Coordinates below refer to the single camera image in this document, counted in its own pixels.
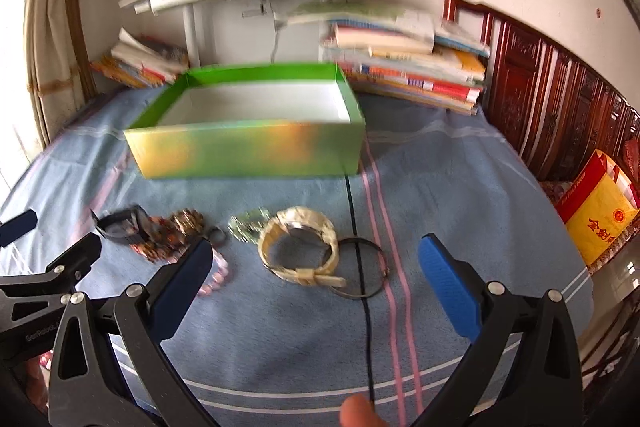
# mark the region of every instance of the watch face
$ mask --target watch face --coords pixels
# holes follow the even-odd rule
[[[324,245],[320,232],[306,225],[302,225],[302,223],[289,223],[287,225],[287,233],[289,233],[291,237],[295,237],[310,245]]]

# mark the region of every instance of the wooden headboard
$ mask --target wooden headboard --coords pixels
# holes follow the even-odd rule
[[[525,23],[484,4],[445,0],[445,19],[464,11],[482,17],[480,39],[492,48],[486,116],[537,179],[575,179],[596,148],[629,174],[622,148],[640,138],[640,116],[611,84]]]

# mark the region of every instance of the yellow bag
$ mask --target yellow bag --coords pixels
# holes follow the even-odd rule
[[[636,217],[638,204],[626,174],[595,150],[556,210],[589,266]]]

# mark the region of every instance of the open cardboard box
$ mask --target open cardboard box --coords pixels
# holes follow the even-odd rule
[[[191,70],[125,131],[145,178],[355,174],[364,118],[333,64]]]

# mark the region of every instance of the bed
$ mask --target bed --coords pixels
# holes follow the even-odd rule
[[[515,293],[561,290],[576,333],[587,326],[592,301],[584,263],[535,177],[482,114],[469,118],[362,95],[367,138],[358,175],[145,180],[122,130],[157,95],[128,90],[95,104],[34,161],[0,220],[32,208],[38,226],[2,252],[2,274],[44,270],[93,230],[90,209],[104,215],[134,203],[163,216],[195,208],[218,225],[257,206],[309,206],[329,216],[338,236],[356,232],[380,244],[391,268],[384,291],[364,305],[276,279],[254,245],[228,241],[220,251],[231,279],[196,298],[177,334],[163,343],[222,425],[336,425],[352,393],[374,397],[391,425],[411,423],[467,346],[418,267],[418,241],[427,232],[485,280],[500,280]],[[345,276],[355,277],[353,254],[342,257]],[[117,295],[156,269],[130,248],[103,241],[79,289]],[[114,344],[134,395],[152,407],[122,343],[114,338]],[[486,399],[497,396],[517,345],[512,337]]]

